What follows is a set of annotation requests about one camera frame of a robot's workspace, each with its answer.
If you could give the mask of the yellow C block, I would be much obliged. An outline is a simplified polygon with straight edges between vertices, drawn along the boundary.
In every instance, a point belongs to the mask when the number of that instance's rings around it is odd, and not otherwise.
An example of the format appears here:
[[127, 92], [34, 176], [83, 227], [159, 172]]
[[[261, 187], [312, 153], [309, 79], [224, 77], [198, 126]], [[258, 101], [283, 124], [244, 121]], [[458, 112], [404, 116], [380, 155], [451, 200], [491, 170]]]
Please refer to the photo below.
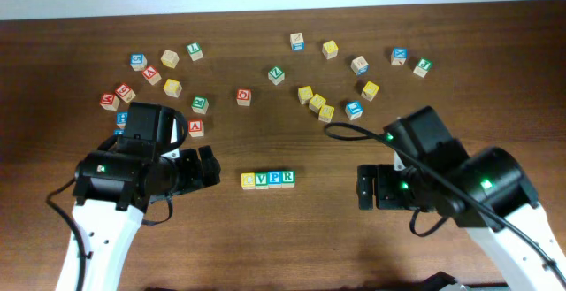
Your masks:
[[241, 187], [244, 190], [254, 189], [256, 187], [256, 174], [254, 172], [245, 172], [241, 175]]

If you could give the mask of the green V block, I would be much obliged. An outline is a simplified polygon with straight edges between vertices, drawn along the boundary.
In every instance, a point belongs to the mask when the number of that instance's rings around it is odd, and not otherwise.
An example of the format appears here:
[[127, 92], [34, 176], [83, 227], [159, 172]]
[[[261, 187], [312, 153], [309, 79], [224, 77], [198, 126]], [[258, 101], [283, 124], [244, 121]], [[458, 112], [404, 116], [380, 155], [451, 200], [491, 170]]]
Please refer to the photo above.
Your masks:
[[255, 173], [255, 189], [268, 189], [268, 173], [256, 172]]

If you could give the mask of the blue P block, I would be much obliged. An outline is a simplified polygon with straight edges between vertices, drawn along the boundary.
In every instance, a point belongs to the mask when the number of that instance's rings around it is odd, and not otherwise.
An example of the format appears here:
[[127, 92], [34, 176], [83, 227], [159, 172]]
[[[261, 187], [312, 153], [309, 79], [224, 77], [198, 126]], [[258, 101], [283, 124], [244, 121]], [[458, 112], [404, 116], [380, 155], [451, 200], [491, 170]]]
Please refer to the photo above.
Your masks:
[[281, 188], [281, 171], [269, 171], [267, 173], [267, 185], [269, 188]]

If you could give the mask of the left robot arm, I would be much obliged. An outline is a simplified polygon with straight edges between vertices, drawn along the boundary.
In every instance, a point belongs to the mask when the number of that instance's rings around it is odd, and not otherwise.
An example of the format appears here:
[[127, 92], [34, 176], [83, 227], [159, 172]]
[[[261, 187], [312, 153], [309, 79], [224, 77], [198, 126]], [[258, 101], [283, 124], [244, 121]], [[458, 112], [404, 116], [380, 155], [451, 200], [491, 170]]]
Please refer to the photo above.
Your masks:
[[220, 182], [211, 147], [181, 148], [188, 132], [180, 111], [131, 103], [124, 132], [86, 155], [67, 182], [72, 212], [46, 200], [71, 229], [57, 289], [117, 289], [136, 233], [155, 224], [145, 218], [148, 207]]

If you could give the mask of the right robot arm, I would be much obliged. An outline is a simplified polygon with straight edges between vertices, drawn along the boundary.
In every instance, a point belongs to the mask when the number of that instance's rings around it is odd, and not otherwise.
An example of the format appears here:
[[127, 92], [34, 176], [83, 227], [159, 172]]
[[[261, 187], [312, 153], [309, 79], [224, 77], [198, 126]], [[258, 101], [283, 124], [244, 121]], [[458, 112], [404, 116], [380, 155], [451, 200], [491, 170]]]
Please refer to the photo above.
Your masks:
[[512, 290], [563, 290], [565, 255], [538, 193], [504, 149], [471, 156], [430, 106], [385, 126], [392, 165], [361, 165], [362, 210], [438, 212], [464, 229]]

